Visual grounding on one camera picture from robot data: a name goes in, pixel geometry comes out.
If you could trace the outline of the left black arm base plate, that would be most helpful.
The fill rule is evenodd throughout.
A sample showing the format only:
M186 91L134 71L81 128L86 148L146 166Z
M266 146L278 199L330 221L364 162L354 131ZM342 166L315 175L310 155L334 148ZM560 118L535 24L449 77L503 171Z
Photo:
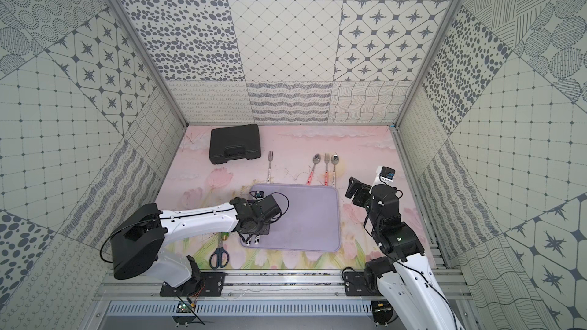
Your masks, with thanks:
M161 287L161 297L220 297L226 279L226 272L205 271L200 274L199 279L191 279L185 284L174 288L164 283Z

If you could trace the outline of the fork with pink handle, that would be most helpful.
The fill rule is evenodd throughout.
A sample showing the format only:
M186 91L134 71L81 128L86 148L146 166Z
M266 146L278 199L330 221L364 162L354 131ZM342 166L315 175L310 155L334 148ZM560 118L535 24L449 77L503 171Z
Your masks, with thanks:
M329 164L330 164L330 154L324 154L324 163L325 163L325 174L324 174L324 186L329 186Z

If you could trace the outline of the spoon with pink handle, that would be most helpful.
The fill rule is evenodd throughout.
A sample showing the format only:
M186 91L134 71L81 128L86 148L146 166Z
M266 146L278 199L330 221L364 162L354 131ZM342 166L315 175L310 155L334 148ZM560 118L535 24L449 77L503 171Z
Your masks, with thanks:
M309 177L307 178L307 185L310 185L313 181L314 172L316 166L321 162L321 154L315 154L312 158L313 166L310 170Z

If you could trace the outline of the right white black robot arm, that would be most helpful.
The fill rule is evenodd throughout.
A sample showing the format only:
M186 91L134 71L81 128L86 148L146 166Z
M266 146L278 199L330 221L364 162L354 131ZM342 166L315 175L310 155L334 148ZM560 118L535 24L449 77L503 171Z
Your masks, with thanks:
M380 258L365 264L367 286L390 303L407 329L463 329L420 239L401 217L398 192L382 177L372 186L349 179L345 196L365 209L370 235L382 252Z

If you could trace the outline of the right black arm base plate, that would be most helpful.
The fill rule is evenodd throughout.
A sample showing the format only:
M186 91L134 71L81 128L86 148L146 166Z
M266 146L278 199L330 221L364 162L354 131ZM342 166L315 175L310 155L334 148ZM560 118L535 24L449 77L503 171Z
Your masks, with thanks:
M345 287L345 294L349 297L381 295L376 289L368 285L364 273L361 270L346 267L341 271L341 277Z

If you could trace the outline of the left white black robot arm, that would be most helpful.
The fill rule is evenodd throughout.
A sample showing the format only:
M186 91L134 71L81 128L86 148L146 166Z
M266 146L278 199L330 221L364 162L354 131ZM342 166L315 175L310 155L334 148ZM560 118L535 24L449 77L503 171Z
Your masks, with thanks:
M189 211L161 210L148 203L127 218L105 240L113 276L125 281L141 275L164 283L162 296L193 296L203 289L203 275L195 259L169 251L167 246L198 235L235 232L242 241L267 235L287 212L267 195L259 200L234 198L227 203Z

